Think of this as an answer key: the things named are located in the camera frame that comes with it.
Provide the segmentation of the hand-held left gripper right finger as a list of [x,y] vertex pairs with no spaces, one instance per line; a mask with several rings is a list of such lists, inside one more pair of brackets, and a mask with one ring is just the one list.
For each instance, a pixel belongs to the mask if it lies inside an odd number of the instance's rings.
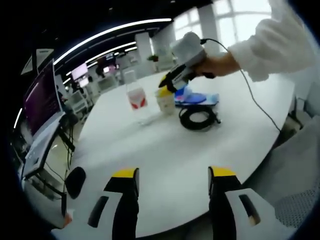
[[275,210],[236,173],[208,167],[209,214],[215,240],[273,240]]

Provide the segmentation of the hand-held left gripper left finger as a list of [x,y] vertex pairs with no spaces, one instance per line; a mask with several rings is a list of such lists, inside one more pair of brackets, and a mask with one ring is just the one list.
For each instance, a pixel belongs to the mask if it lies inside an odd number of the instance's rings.
[[116,171],[103,189],[88,217],[87,224],[100,230],[103,240],[134,240],[139,214],[139,171]]

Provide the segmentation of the person's right hand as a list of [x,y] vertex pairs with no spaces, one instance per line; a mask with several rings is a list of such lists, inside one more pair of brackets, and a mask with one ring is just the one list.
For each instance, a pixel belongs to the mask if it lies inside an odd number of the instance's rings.
[[203,61],[194,66],[198,76],[204,73],[213,74],[215,77],[224,77],[241,70],[240,65],[229,52],[222,56],[206,56]]

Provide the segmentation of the person's left hand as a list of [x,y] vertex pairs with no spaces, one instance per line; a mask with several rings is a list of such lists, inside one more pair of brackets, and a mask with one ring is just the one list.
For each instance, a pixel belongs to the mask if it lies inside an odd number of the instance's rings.
[[68,209],[66,211],[65,216],[64,216],[64,224],[63,224],[64,228],[73,221],[73,215],[74,215],[73,209]]

